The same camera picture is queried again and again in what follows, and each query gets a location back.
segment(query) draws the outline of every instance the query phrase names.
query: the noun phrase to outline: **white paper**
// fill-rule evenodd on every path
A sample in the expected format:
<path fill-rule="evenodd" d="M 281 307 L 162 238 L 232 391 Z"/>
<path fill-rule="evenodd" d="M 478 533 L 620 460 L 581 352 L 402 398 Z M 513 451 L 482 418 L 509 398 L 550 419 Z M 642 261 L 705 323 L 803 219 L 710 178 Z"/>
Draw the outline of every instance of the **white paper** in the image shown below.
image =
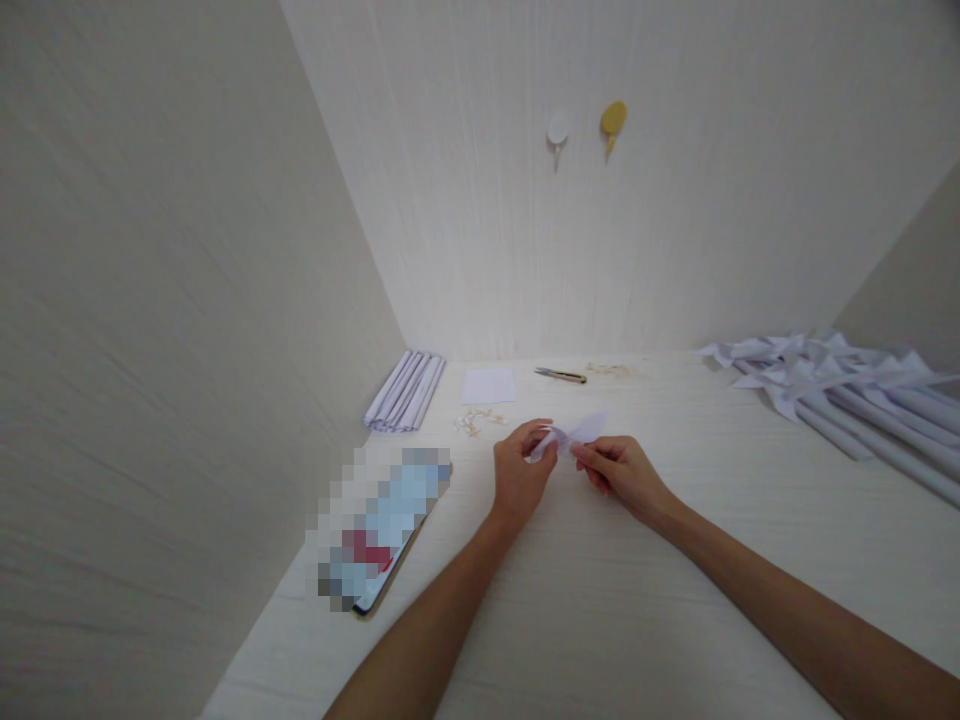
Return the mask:
<path fill-rule="evenodd" d="M 734 387 L 762 389 L 777 412 L 803 419 L 852 458 L 875 454 L 960 508 L 951 480 L 960 481 L 960 411 L 929 388 L 952 376 L 931 372 L 915 350 L 853 347 L 829 331 L 716 343 L 700 354 L 737 367 L 745 376 Z"/>
<path fill-rule="evenodd" d="M 510 368 L 467 370 L 463 376 L 464 405 L 490 405 L 498 402 L 514 402 L 517 386 Z"/>
<path fill-rule="evenodd" d="M 420 429 L 446 361 L 439 355 L 407 350 L 363 416 L 377 432 Z"/>
<path fill-rule="evenodd" d="M 570 445 L 580 443 L 581 445 L 593 442 L 603 434 L 603 426 L 607 422 L 607 411 L 599 410 L 593 415 L 587 417 L 573 430 L 564 430 L 557 425 L 548 425 L 550 432 L 541 440 L 530 453 L 530 460 L 537 462 L 543 457 L 547 446 L 554 440 L 557 442 L 557 455 L 570 455 Z"/>

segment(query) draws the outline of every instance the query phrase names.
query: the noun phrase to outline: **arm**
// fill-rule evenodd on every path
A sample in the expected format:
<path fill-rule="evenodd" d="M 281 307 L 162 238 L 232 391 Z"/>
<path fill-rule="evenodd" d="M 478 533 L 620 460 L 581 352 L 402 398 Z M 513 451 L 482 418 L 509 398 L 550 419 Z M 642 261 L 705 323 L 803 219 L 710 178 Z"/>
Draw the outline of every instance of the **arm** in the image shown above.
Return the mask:
<path fill-rule="evenodd" d="M 430 718 L 497 568 L 543 496 L 556 444 L 524 458 L 551 420 L 531 420 L 496 444 L 496 499 L 473 539 L 387 631 L 334 700 L 326 718 Z"/>
<path fill-rule="evenodd" d="M 573 452 L 602 494 L 690 558 L 841 715 L 960 717 L 960 680 L 684 505 L 636 440 L 600 438 Z"/>

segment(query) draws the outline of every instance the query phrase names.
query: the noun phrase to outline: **small scissors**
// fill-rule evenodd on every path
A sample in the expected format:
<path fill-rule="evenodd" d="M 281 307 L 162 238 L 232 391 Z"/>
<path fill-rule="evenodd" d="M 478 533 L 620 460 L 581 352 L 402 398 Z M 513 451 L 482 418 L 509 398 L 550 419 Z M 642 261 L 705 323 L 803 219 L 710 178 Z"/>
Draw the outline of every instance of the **small scissors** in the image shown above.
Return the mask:
<path fill-rule="evenodd" d="M 576 373 L 565 373 L 562 370 L 551 370 L 550 368 L 537 368 L 534 372 L 539 373 L 540 375 L 546 375 L 547 377 L 555 377 L 558 380 L 566 380 L 567 382 L 575 382 L 583 385 L 587 378 L 583 375 L 577 375 Z"/>

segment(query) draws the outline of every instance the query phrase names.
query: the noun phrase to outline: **left hand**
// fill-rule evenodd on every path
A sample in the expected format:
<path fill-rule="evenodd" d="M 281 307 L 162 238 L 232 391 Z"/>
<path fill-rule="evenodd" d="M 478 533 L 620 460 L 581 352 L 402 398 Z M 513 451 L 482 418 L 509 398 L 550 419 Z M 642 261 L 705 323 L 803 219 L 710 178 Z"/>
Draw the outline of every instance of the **left hand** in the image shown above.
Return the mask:
<path fill-rule="evenodd" d="M 490 519 L 502 523 L 507 530 L 519 533 L 527 524 L 557 464 L 556 442 L 550 443 L 538 462 L 526 460 L 546 437 L 548 430 L 543 426 L 552 422 L 549 418 L 526 422 L 493 446 L 497 494 Z"/>

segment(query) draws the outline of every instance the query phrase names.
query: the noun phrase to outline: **white wall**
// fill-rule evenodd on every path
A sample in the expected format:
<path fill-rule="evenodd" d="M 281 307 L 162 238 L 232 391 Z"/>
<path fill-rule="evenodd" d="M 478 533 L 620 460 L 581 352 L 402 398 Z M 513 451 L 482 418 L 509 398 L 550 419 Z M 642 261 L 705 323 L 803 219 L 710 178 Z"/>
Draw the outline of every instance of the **white wall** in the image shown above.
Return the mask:
<path fill-rule="evenodd" d="M 0 47 L 0 716 L 194 717 L 400 332 L 279 5 Z"/>
<path fill-rule="evenodd" d="M 934 369 L 960 371 L 960 162 L 836 325 L 853 342 L 907 343 Z"/>
<path fill-rule="evenodd" d="M 404 338 L 451 358 L 828 323 L 960 152 L 946 0 L 282 4 Z"/>

